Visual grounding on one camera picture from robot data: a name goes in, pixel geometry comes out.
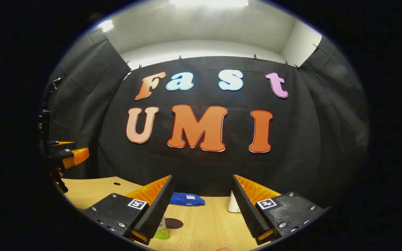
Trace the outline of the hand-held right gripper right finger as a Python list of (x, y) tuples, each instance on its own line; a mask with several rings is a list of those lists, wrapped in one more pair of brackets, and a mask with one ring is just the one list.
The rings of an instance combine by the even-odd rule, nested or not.
[(303, 229), (329, 209), (297, 192), (281, 194), (239, 175), (232, 180), (237, 205), (257, 245)]

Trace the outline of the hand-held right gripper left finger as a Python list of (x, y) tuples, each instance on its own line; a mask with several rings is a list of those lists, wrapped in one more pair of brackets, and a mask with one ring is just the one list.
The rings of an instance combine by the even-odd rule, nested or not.
[(126, 195), (107, 195), (83, 214), (124, 238), (148, 245), (166, 213), (174, 188), (173, 176), (168, 175)]

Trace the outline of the dark round coaster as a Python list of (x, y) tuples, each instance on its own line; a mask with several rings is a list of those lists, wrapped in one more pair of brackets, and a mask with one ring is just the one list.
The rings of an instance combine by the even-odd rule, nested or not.
[(166, 227), (168, 229), (180, 229), (184, 226), (184, 223), (176, 218), (166, 218), (165, 219)]

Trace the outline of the clear green water bottle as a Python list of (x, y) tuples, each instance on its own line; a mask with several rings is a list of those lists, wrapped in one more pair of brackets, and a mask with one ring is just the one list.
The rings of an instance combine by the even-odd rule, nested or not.
[(169, 239), (170, 238), (169, 230), (166, 226), (166, 214), (163, 215), (161, 222), (159, 223), (159, 225), (157, 227), (154, 237), (157, 239)]

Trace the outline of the white toaster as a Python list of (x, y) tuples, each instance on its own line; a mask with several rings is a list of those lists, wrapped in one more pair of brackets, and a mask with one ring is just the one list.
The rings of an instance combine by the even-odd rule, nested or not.
[(230, 199), (228, 203), (228, 212), (230, 213), (241, 213), (241, 210), (239, 208), (238, 202), (236, 200), (236, 197), (233, 194), (233, 191), (230, 191)]

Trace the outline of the blue folded towel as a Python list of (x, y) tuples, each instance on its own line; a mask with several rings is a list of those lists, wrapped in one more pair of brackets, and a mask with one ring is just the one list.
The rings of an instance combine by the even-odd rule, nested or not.
[(203, 206), (206, 202), (195, 194), (174, 192), (169, 204), (179, 206)]

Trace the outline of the black backdrop cloth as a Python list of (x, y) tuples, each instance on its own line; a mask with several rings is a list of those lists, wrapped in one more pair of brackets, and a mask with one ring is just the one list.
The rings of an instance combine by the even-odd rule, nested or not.
[(335, 204), (363, 167), (366, 97), (353, 67), (322, 37), (300, 70), (204, 56), (130, 70), (106, 36), (86, 36), (55, 68), (50, 137), (88, 147), (65, 178), (117, 176), (177, 192), (228, 196), (234, 174)]

